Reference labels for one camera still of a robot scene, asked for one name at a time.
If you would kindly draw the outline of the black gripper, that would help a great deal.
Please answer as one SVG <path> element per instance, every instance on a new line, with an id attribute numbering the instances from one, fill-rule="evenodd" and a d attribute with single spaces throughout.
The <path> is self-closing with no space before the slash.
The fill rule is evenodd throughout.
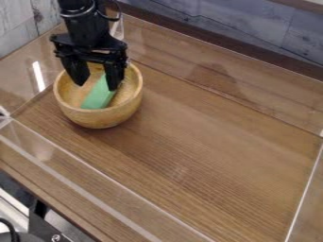
<path id="1" fill-rule="evenodd" d="M 81 86 L 90 75 L 86 63 L 102 64 L 106 87 L 114 91 L 125 78 L 126 44 L 112 36 L 109 19 L 98 12 L 62 12 L 61 17 L 66 32 L 51 35 L 49 40 L 66 74 Z"/>

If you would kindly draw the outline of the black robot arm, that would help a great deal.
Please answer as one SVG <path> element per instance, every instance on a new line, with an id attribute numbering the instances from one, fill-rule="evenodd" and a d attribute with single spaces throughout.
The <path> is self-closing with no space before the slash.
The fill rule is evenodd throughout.
<path id="1" fill-rule="evenodd" d="M 122 12 L 109 17 L 103 0 L 57 0 L 57 4 L 66 32 L 51 35 L 49 40 L 63 70 L 81 86 L 90 76 L 87 63 L 99 64 L 106 88 L 114 91 L 125 78 L 126 43 L 112 36 L 108 23 L 118 22 Z"/>

